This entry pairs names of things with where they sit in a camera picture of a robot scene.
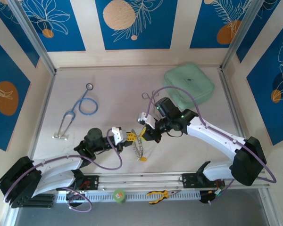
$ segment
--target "pliers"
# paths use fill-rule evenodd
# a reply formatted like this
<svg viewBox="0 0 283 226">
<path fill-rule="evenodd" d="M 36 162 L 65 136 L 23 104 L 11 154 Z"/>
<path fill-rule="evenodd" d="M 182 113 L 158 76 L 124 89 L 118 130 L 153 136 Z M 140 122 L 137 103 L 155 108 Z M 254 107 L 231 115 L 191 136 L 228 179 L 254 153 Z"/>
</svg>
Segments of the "pliers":
<svg viewBox="0 0 283 226">
<path fill-rule="evenodd" d="M 181 190 L 172 190 L 172 191 L 152 191 L 152 192 L 149 192 L 147 193 L 147 195 L 151 195 L 151 194 L 162 194 L 163 196 L 160 197 L 159 199 L 157 199 L 156 201 L 150 201 L 149 204 L 153 205 L 153 204 L 156 204 L 156 203 L 159 203 L 160 201 L 162 201 L 163 199 L 167 199 L 169 198 L 169 196 L 171 195 L 174 195 L 178 192 L 180 192 Z"/>
</svg>

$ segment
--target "white table surface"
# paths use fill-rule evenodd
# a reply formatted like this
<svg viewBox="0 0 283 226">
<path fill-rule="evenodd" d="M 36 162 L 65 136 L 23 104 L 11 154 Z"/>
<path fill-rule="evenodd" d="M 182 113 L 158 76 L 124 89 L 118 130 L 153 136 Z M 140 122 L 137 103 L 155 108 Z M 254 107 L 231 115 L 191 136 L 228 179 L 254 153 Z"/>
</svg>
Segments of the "white table surface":
<svg viewBox="0 0 283 226">
<path fill-rule="evenodd" d="M 146 111 L 148 101 L 142 99 L 143 92 L 162 87 L 163 76 L 174 66 L 114 67 L 58 71 L 48 103 L 34 159 L 48 158 L 76 147 L 91 128 L 100 128 L 103 136 L 109 128 L 122 127 L 127 131 L 135 129 L 140 133 L 142 125 L 136 122 L 140 112 Z M 225 94 L 215 67 L 203 67 L 203 72 L 215 84 L 210 100 L 200 105 L 202 116 L 210 123 L 233 134 L 237 134 Z M 76 118 L 70 126 L 67 141 L 53 139 L 58 131 L 62 117 L 85 92 L 86 83 L 91 82 L 94 89 L 86 97 L 98 102 L 99 109 L 93 116 L 85 116 L 75 109 Z M 167 96 L 165 90 L 159 97 Z M 82 108 L 93 110 L 94 105 L 83 102 Z M 137 161 L 133 147 L 121 153 L 123 166 L 114 173 L 176 172 L 194 171 L 205 161 L 226 160 L 220 151 L 197 138 L 183 135 L 180 138 L 163 135 L 160 144 L 144 142 L 146 162 Z M 109 167 L 117 167 L 119 160 L 113 150 L 97 155 L 96 162 Z M 83 173 L 109 173 L 92 164 L 81 169 Z"/>
</svg>

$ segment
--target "green ball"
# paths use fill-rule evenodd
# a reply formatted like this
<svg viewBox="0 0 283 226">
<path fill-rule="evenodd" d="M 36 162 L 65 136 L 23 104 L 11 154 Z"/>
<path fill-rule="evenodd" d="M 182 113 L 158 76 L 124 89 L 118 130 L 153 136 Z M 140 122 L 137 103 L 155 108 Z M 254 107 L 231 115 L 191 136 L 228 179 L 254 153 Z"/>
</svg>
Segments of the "green ball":
<svg viewBox="0 0 283 226">
<path fill-rule="evenodd" d="M 116 202 L 122 204 L 126 201 L 126 194 L 125 194 L 124 190 L 117 189 L 113 193 L 113 198 Z"/>
</svg>

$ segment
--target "gray floor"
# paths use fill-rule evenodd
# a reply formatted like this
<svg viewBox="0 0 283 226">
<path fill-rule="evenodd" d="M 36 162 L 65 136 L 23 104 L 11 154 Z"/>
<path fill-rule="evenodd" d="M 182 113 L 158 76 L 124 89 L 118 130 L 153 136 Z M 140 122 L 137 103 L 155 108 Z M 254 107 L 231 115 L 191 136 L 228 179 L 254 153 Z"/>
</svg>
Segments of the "gray floor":
<svg viewBox="0 0 283 226">
<path fill-rule="evenodd" d="M 257 190 L 231 190 L 212 206 L 199 201 L 94 203 L 89 213 L 66 204 L 53 209 L 21 209 L 16 226 L 265 226 L 269 225 Z"/>
</svg>

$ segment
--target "mint green bag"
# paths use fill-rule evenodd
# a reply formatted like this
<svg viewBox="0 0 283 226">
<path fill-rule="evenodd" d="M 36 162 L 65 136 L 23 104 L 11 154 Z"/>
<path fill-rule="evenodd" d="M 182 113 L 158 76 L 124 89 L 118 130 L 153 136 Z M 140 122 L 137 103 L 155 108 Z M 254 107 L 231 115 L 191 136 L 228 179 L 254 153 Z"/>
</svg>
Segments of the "mint green bag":
<svg viewBox="0 0 283 226">
<path fill-rule="evenodd" d="M 189 92 L 198 105 L 206 102 L 213 95 L 214 83 L 194 63 L 174 68 L 165 74 L 165 86 L 177 86 Z M 188 95 L 177 89 L 166 89 L 176 105 L 181 109 L 193 108 L 195 105 Z"/>
</svg>

